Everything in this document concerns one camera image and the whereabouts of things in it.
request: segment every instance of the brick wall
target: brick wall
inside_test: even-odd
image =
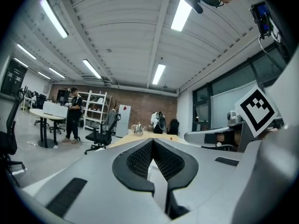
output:
[[[165,115],[167,126],[169,126],[172,119],[177,118],[178,101],[176,97],[87,85],[77,85],[76,87],[78,91],[82,92],[88,92],[89,90],[92,90],[93,93],[99,93],[101,91],[103,94],[107,92],[108,96],[112,96],[110,109],[113,108],[115,100],[118,101],[117,109],[119,105],[131,106],[129,127],[133,124],[138,124],[138,122],[143,126],[149,125],[150,117],[152,113],[156,111],[161,111]],[[68,88],[71,88],[71,85],[53,84],[49,98],[52,99],[52,97],[54,97],[54,100],[56,100],[58,90]]]

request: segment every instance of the floor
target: floor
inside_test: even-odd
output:
[[[37,142],[40,140],[40,126],[39,124],[34,126],[36,120],[36,116],[31,115],[28,111],[23,112],[21,109],[15,117],[15,135],[18,149],[15,155],[11,155],[11,160],[22,161],[27,169],[24,173],[14,175],[21,188],[70,166],[73,162],[84,156],[84,151],[89,149],[93,143],[85,139],[85,136],[90,134],[92,130],[83,130],[80,128],[79,137],[81,138],[81,142],[77,144],[62,143],[61,141],[65,137],[65,132],[62,131],[62,134],[57,133],[57,148],[45,149],[39,147]],[[48,123],[50,126],[53,126],[53,122],[50,120]],[[47,137],[50,139],[53,138],[53,133],[50,133],[49,130]],[[111,144],[115,143],[118,139],[120,138],[113,137]]]

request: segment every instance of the table leg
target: table leg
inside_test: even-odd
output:
[[[45,148],[48,148],[48,143],[47,143],[47,119],[43,118],[43,142],[44,142],[44,146]]]
[[[57,122],[54,121],[54,129],[53,129],[53,131],[54,131],[54,143],[57,144],[57,141],[56,141],[56,129],[57,129]]]
[[[41,131],[41,141],[43,142],[43,118],[41,118],[41,128],[40,128],[40,131]]]

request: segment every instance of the shoe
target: shoe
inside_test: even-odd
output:
[[[78,139],[73,139],[73,140],[71,141],[72,144],[76,144],[76,143],[78,143],[78,142],[79,142]]]
[[[71,140],[68,139],[68,138],[66,138],[66,137],[64,138],[64,140],[62,140],[63,143],[68,143],[68,142],[70,142],[70,141],[71,141]]]

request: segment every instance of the fluorescent tube light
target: fluorescent tube light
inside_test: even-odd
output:
[[[54,72],[56,75],[59,75],[61,78],[65,78],[63,75],[59,74],[56,70],[53,70],[51,67],[49,68],[49,70]]]
[[[164,65],[161,65],[161,64],[158,65],[158,68],[157,68],[157,71],[156,71],[156,74],[155,74],[155,77],[153,80],[153,84],[158,84],[164,69],[165,69]]]
[[[63,26],[61,25],[61,23],[59,22],[59,20],[57,19],[56,15],[54,14],[54,11],[50,7],[50,3],[48,2],[48,0],[41,0],[40,4],[43,10],[45,11],[45,13],[47,14],[48,18],[50,19],[50,21],[53,23],[53,25],[55,26],[59,34],[62,36],[62,38],[66,38],[68,34],[63,28]]]
[[[18,58],[14,58],[18,63],[20,63],[21,65],[28,67],[25,63],[21,62]]]
[[[102,77],[96,72],[96,70],[92,67],[92,65],[90,65],[90,63],[88,62],[88,60],[83,60],[83,63],[88,67],[88,69],[90,69],[90,71],[98,78],[101,79]]]
[[[22,51],[24,51],[28,56],[36,60],[36,57],[32,54],[30,54],[25,48],[23,48],[20,44],[18,44],[18,48],[20,48]]]
[[[51,80],[50,77],[45,76],[45,75],[44,75],[43,73],[41,73],[41,72],[38,72],[38,74],[40,74],[40,75],[42,75],[43,77],[46,77],[47,79]]]
[[[177,12],[174,16],[171,29],[181,32],[183,27],[188,19],[188,16],[191,12],[191,6],[185,2],[185,0],[180,0],[178,4]]]

